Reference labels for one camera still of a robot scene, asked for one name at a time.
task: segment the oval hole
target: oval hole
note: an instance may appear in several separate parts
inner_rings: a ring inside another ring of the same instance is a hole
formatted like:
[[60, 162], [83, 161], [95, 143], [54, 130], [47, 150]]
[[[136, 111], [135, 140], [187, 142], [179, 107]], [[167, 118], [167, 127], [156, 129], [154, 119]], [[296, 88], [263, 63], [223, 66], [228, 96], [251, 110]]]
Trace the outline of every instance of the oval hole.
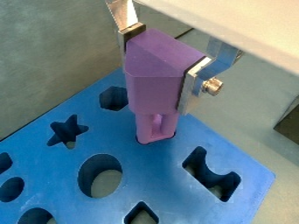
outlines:
[[122, 177], [118, 159], [108, 154], [98, 154], [80, 167], [79, 189], [91, 198], [104, 198], [118, 189]]
[[0, 200], [11, 202], [24, 190], [24, 180], [22, 178], [9, 178], [0, 187]]
[[4, 173], [12, 166], [14, 161], [9, 155], [4, 152], [0, 154], [0, 174]]
[[56, 224], [56, 221], [47, 210], [36, 207], [23, 214], [18, 224]]

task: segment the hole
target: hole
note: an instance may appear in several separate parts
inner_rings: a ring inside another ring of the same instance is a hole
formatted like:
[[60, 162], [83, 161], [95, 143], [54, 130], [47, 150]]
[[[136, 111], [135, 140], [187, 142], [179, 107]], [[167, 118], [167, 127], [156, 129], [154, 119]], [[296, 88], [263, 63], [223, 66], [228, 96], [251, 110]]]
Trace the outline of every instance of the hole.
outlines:
[[12, 167], [14, 161], [8, 154], [4, 152], [0, 154], [0, 174], [4, 173]]
[[207, 187], [211, 193], [222, 201], [227, 202], [239, 186], [240, 177], [234, 171], [227, 175], [214, 173], [206, 164], [206, 156], [207, 151], [198, 147], [184, 160], [182, 167]]
[[18, 224], [56, 224], [56, 221], [48, 211], [36, 207], [23, 214]]
[[108, 154], [98, 154], [79, 169], [79, 189], [91, 198], [104, 198], [118, 189], [122, 176], [118, 159]]
[[54, 146], [55, 144], [64, 143], [70, 150], [76, 146], [78, 136], [90, 130], [88, 126], [78, 124], [76, 115], [72, 115], [67, 122], [54, 122], [51, 128], [55, 134], [47, 145]]
[[127, 89], [110, 87], [99, 95], [99, 105], [103, 109], [119, 111], [127, 105]]
[[24, 181], [22, 178], [9, 178], [0, 187], [0, 200], [11, 202], [24, 190]]
[[159, 218], [152, 209], [142, 201], [126, 216], [126, 224], [158, 224]]

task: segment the purple block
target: purple block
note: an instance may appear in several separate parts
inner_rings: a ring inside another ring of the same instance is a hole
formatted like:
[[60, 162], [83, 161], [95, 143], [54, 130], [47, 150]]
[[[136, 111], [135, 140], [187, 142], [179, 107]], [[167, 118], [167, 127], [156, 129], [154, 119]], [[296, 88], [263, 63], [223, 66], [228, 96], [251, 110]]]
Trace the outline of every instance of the purple block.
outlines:
[[183, 75], [203, 57], [202, 52], [156, 29], [128, 40], [124, 67], [128, 106], [136, 116], [142, 144], [174, 136]]

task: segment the metal bracket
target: metal bracket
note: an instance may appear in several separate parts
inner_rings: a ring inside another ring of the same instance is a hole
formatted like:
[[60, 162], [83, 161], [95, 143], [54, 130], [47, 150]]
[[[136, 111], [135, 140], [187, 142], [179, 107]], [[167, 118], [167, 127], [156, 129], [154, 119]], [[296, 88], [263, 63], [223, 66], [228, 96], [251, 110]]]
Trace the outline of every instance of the metal bracket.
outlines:
[[196, 105], [196, 97], [202, 93], [216, 95], [223, 87], [220, 80], [215, 78], [240, 59], [244, 54], [236, 47], [228, 45], [214, 37], [210, 38], [206, 57], [194, 68], [186, 73], [182, 87], [182, 96], [178, 104], [178, 111], [186, 115]]
[[127, 41], [146, 31], [146, 25], [138, 22], [132, 0], [107, 0], [107, 7], [118, 26], [118, 43], [124, 65]]

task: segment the blue foam board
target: blue foam board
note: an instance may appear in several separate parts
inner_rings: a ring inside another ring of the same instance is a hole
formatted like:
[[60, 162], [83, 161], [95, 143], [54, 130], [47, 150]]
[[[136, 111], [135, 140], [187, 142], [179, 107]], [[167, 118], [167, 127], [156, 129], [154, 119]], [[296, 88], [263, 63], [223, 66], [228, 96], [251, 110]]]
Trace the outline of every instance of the blue foam board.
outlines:
[[[140, 203], [159, 223], [250, 223], [275, 174], [192, 115], [180, 117], [174, 138], [142, 145], [128, 106], [119, 111], [100, 107], [99, 96], [111, 87], [126, 87], [120, 69], [0, 143], [0, 223], [47, 223], [38, 217], [47, 216], [44, 211], [59, 224], [126, 223]], [[75, 138], [68, 149], [63, 141]], [[196, 158], [196, 150], [206, 159]], [[192, 155], [200, 176], [183, 164]], [[103, 169], [123, 176], [116, 190], [95, 199], [90, 181]], [[231, 173], [239, 182], [224, 181], [235, 189], [222, 200], [210, 184]], [[28, 218], [34, 210], [36, 217]]]

